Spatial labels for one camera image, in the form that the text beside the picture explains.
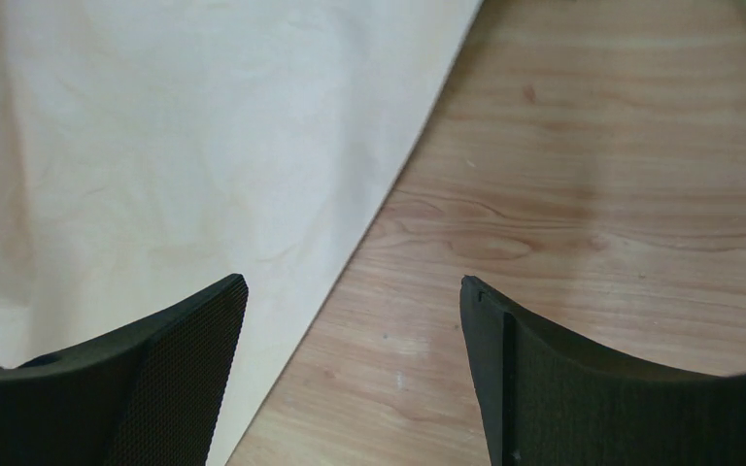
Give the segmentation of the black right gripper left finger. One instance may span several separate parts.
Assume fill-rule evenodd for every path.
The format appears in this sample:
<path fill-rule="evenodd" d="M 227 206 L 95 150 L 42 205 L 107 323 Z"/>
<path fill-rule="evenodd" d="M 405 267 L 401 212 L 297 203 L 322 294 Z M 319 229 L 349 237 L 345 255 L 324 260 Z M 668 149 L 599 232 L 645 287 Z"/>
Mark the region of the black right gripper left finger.
<path fill-rule="evenodd" d="M 153 315 L 0 367 L 0 465 L 202 465 L 249 289 L 229 275 Z"/>

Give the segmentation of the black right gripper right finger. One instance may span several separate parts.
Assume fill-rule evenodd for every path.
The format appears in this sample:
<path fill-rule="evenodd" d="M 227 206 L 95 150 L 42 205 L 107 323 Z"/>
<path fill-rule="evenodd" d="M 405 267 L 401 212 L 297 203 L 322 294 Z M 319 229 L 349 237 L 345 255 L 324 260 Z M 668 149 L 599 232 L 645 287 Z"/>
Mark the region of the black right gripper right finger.
<path fill-rule="evenodd" d="M 746 373 L 640 359 L 466 276 L 461 329 L 494 465 L 746 465 Z"/>

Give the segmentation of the peach green wrapping paper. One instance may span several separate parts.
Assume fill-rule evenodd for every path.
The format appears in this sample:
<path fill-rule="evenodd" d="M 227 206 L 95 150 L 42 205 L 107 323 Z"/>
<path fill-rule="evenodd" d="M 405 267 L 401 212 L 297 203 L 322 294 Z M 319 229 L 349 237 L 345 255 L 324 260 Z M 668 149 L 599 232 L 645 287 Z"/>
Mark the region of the peach green wrapping paper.
<path fill-rule="evenodd" d="M 0 365 L 240 273 L 227 462 L 421 135 L 476 1 L 0 1 Z"/>

